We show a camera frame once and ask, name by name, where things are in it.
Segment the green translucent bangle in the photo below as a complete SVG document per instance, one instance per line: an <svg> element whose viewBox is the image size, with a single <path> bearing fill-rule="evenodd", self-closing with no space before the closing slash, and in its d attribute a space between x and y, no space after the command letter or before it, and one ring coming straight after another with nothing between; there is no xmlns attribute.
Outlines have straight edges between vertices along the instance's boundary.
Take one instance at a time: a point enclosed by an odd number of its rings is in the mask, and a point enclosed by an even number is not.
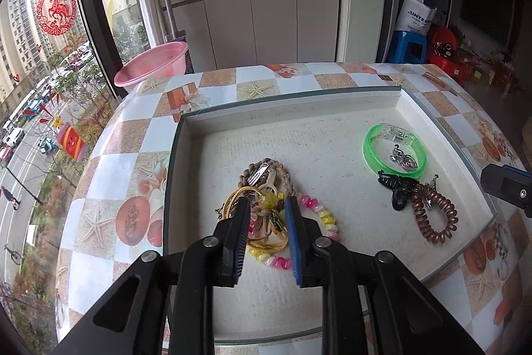
<svg viewBox="0 0 532 355"><path fill-rule="evenodd" d="M367 131L362 155L369 169L377 174L419 179L427 165L427 153L411 131L389 123L379 123Z"/></svg>

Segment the grey-green jewelry tray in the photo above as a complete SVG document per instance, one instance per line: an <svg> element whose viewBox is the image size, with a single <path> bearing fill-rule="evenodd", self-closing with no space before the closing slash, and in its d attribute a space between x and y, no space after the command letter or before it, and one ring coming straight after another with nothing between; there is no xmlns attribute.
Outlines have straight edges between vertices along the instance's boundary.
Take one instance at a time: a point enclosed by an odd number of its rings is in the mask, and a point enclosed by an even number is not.
<svg viewBox="0 0 532 355"><path fill-rule="evenodd" d="M411 209L397 212L390 191L365 163L371 127L389 123L414 133L427 153L422 181L455 206L459 222L440 245L421 235ZM418 278L437 276L437 299L462 325L473 321L460 254L492 221L495 209L479 177L436 118L401 88L350 88L228 103L185 115L172 144L163 250L180 252L208 236L216 209L252 163L271 158L296 190L317 199L336 219L352 251L393 252Z"/></svg>

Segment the silver rhinestone hair clip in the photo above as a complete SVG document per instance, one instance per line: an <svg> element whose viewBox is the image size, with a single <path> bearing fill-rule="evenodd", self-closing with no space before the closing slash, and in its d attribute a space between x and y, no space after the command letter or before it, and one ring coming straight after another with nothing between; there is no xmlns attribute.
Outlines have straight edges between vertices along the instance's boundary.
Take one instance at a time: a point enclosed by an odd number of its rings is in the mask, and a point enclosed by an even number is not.
<svg viewBox="0 0 532 355"><path fill-rule="evenodd" d="M405 177L420 175L427 163L427 153L423 145L412 145L411 153L408 153L396 143L390 154L390 161L399 167L399 171L393 170L392 174Z"/></svg>

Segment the black claw hair clip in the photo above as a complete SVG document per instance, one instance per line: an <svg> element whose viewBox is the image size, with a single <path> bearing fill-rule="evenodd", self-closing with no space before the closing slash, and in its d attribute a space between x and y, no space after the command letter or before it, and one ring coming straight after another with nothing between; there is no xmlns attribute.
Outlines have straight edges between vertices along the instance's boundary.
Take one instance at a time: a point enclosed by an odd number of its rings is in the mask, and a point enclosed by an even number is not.
<svg viewBox="0 0 532 355"><path fill-rule="evenodd" d="M419 182L413 177L378 171L378 182L391 191L391 204L395 211L402 211L414 194Z"/></svg>

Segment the patterned checkered tablecloth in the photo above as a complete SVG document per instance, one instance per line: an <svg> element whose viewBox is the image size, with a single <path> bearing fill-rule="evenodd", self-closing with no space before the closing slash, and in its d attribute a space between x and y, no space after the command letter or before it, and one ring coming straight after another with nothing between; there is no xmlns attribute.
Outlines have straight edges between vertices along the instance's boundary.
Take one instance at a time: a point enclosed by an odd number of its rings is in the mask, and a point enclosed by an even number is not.
<svg viewBox="0 0 532 355"><path fill-rule="evenodd" d="M151 247L147 239L132 247L121 242L114 222L132 197L153 210L161 207L181 114L276 94L383 85L411 91L475 167L522 167L484 109L431 64L274 64L147 80L118 105L88 153L68 209L56 274L57 336L65 337ZM502 205L486 233L431 278L428 288L487 353L530 353L531 221L518 208Z"/></svg>

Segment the red plastic chair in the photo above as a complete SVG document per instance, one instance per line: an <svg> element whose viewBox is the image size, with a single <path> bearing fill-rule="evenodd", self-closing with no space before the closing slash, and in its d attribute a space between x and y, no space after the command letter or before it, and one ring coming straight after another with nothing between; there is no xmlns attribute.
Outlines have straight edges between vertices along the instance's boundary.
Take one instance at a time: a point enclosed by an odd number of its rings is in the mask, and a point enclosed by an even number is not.
<svg viewBox="0 0 532 355"><path fill-rule="evenodd" d="M460 86L469 78L469 69L457 54L456 36L444 26L432 25L428 32L427 61L443 70Z"/></svg>

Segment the dark metal hair clip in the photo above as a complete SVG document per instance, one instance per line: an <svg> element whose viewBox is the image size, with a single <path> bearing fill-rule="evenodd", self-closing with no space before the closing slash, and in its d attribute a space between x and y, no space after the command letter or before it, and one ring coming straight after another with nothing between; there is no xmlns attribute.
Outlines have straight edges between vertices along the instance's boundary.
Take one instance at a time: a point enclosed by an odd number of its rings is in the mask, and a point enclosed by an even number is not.
<svg viewBox="0 0 532 355"><path fill-rule="evenodd" d="M277 171L268 162L263 162L247 178L247 185L250 187L275 187L276 179Z"/></svg>

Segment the blue plastic stool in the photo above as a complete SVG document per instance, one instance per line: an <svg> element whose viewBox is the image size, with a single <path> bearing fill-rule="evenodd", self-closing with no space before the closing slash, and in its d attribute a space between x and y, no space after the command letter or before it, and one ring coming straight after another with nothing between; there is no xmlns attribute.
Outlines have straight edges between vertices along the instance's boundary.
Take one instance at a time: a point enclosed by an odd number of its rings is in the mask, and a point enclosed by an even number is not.
<svg viewBox="0 0 532 355"><path fill-rule="evenodd" d="M386 62L390 64L423 64L427 56L427 37L414 32L395 31Z"/></svg>

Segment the white shopping bag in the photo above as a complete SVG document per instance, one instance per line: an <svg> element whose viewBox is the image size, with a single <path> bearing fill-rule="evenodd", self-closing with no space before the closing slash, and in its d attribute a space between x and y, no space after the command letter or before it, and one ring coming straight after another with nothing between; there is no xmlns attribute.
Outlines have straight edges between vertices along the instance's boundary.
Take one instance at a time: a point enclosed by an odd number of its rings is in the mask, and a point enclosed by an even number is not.
<svg viewBox="0 0 532 355"><path fill-rule="evenodd" d="M427 36L437 8L431 8L422 0L403 0L397 17L395 30Z"/></svg>

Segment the pink plastic basin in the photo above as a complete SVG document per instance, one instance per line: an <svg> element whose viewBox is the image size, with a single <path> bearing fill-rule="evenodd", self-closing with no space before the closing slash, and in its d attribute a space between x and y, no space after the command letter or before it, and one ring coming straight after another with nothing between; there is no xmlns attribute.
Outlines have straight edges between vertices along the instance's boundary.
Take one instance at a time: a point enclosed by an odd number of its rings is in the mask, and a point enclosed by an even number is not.
<svg viewBox="0 0 532 355"><path fill-rule="evenodd" d="M128 61L114 76L114 85L130 92L147 79L166 79L186 74L189 46L171 41L144 51Z"/></svg>

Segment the beige sideboard cabinet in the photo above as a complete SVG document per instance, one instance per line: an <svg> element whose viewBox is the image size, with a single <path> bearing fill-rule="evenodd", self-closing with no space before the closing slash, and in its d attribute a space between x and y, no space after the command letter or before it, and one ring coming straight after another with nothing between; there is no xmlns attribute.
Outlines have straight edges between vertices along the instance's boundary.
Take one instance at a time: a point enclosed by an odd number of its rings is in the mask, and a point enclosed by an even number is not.
<svg viewBox="0 0 532 355"><path fill-rule="evenodd" d="M340 0L159 0L196 72L336 59Z"/></svg>

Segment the red horse window decal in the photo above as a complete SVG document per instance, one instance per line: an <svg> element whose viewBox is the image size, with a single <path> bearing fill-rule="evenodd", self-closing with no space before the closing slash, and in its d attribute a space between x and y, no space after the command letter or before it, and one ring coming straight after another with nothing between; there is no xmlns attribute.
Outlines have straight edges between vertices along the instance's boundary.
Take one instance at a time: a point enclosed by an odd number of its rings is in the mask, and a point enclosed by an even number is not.
<svg viewBox="0 0 532 355"><path fill-rule="evenodd" d="M38 0L36 22L52 36L61 36L76 23L77 0Z"/></svg>

